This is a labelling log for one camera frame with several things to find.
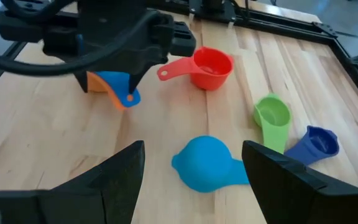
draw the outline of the red measuring cup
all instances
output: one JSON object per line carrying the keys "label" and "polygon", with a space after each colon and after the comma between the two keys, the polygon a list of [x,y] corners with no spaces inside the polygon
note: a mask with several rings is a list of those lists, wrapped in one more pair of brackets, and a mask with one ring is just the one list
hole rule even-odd
{"label": "red measuring cup", "polygon": [[157,75],[165,81],[190,74],[191,82],[204,90],[216,90],[233,71],[234,60],[220,50],[209,47],[198,49],[192,57],[181,58],[162,66]]}

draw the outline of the green cup handle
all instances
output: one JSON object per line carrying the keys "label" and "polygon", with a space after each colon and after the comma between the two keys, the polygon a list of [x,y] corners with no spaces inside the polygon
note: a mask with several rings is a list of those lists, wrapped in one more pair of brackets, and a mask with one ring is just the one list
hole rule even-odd
{"label": "green cup handle", "polygon": [[283,154],[288,139],[289,125],[274,126],[264,119],[261,120],[261,125],[264,146]]}

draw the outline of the blue cup handle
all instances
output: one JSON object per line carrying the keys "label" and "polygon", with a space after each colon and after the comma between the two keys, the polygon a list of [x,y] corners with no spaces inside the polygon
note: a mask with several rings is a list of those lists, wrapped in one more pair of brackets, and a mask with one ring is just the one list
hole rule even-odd
{"label": "blue cup handle", "polygon": [[249,184],[244,163],[238,159],[233,159],[232,168],[226,180],[226,185]]}

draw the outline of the wooden tabletop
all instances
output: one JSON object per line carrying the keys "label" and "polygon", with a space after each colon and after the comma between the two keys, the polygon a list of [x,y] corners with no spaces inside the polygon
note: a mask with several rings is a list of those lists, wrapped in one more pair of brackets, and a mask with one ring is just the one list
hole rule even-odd
{"label": "wooden tabletop", "polygon": [[[257,2],[251,6],[319,21]],[[188,23],[186,16],[175,19]],[[134,223],[265,223],[250,186],[200,194],[182,183],[170,163],[190,139],[204,134],[221,139],[240,159],[243,140],[262,143],[253,105],[270,92],[293,115],[287,148],[307,125],[334,131],[340,153],[311,167],[358,186],[358,89],[327,46],[207,21],[190,27],[198,46],[235,58],[234,72],[216,91],[199,90],[186,76],[161,82],[155,66],[139,85],[141,103],[121,112],[107,95],[83,93],[74,76],[5,73],[0,78],[0,189],[53,188],[143,139],[146,163]],[[17,60],[60,62],[41,48],[27,44]]]}

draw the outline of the plastic cup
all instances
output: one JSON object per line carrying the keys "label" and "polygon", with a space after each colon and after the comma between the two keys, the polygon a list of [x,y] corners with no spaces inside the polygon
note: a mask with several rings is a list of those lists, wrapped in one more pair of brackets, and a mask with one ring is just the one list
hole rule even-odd
{"label": "plastic cup", "polygon": [[233,71],[234,60],[220,50],[198,49],[192,57],[185,57],[162,66],[157,75],[161,81],[190,74],[191,82],[203,90],[216,90]]}
{"label": "plastic cup", "polygon": [[107,92],[113,105],[125,110],[140,103],[140,93],[129,93],[130,74],[124,72],[87,72],[88,91]]}
{"label": "plastic cup", "polygon": [[308,126],[306,134],[284,155],[310,165],[339,153],[337,136],[330,130]]}
{"label": "plastic cup", "polygon": [[255,122],[262,128],[264,146],[284,153],[291,123],[291,112],[275,94],[263,97],[254,110]]}
{"label": "plastic cup", "polygon": [[242,161],[233,159],[226,145],[211,136],[192,139],[172,158],[172,167],[189,188],[212,192],[233,184],[249,184]]}

